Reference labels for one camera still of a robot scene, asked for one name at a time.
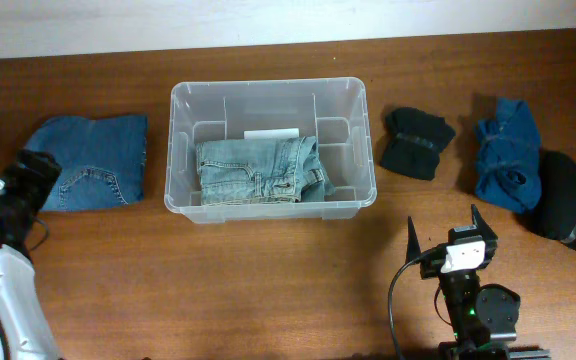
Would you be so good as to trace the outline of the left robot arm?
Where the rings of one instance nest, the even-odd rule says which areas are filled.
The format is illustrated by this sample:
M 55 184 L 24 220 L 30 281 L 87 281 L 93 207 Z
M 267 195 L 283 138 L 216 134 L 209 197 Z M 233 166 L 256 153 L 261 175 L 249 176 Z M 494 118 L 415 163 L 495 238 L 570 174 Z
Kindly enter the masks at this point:
M 25 244 L 60 173 L 51 155 L 22 149 L 0 176 L 0 359 L 63 357 L 40 306 Z

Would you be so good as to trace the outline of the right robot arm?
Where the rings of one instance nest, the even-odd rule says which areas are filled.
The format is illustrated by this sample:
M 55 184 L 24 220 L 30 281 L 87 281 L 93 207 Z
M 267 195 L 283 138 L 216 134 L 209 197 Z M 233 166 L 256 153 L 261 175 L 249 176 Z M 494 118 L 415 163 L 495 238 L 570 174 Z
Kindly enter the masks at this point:
M 454 340 L 438 346 L 441 359 L 508 359 L 507 344 L 517 338 L 520 296 L 499 284 L 483 285 L 477 274 L 492 261 L 498 236 L 476 206 L 472 223 L 448 231 L 448 240 L 422 251 L 408 221 L 406 262 L 420 267 L 420 277 L 436 278 Z

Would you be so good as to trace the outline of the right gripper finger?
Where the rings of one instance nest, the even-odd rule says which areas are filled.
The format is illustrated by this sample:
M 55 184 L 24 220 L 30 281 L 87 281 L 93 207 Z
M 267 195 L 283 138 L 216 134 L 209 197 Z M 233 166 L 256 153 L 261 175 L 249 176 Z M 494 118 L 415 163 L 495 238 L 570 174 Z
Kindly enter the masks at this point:
M 409 216 L 407 219 L 407 235 L 406 262 L 410 264 L 417 264 L 419 262 L 420 256 L 422 255 L 422 252 L 411 216 Z
M 473 225 L 478 229 L 482 239 L 485 242 L 496 242 L 498 240 L 498 236 L 483 219 L 475 204 L 471 205 L 471 213 Z

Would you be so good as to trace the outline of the dark blue jeans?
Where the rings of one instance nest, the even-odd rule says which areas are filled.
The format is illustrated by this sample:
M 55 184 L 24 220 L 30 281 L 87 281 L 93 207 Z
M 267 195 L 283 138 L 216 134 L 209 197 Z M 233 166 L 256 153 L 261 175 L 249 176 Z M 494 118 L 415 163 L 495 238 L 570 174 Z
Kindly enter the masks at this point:
M 140 202 L 147 131 L 145 115 L 47 120 L 25 144 L 28 150 L 52 155 L 62 168 L 43 209 L 77 212 Z

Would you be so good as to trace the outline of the blue taped sweater bundle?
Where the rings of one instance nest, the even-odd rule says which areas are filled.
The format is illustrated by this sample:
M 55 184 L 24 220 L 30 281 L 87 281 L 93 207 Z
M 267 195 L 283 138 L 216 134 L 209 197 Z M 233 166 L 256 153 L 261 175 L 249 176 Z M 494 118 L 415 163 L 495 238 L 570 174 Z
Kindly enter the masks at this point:
M 522 100 L 499 98 L 495 115 L 475 127 L 480 144 L 475 195 L 517 214 L 532 211 L 541 198 L 541 136 Z

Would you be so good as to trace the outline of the light blue jeans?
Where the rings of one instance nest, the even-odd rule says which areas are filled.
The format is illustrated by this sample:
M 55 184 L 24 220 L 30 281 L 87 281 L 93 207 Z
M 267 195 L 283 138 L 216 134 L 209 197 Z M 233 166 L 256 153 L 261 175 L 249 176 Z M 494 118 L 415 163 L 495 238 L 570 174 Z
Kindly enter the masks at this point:
M 209 206 L 322 202 L 336 191 L 314 136 L 204 142 L 197 174 Z

